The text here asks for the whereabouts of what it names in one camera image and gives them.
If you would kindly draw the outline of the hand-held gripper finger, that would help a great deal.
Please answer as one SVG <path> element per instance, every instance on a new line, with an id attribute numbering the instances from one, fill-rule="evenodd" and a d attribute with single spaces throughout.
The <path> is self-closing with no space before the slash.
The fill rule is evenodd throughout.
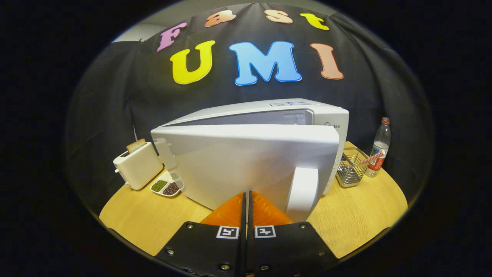
<path id="1" fill-rule="evenodd" d="M 247 201 L 248 277 L 318 277 L 339 263 L 311 223 L 256 225 L 251 191 Z"/>
<path id="2" fill-rule="evenodd" d="M 185 221 L 155 259 L 188 277 L 246 276 L 246 193 L 239 226 Z"/>

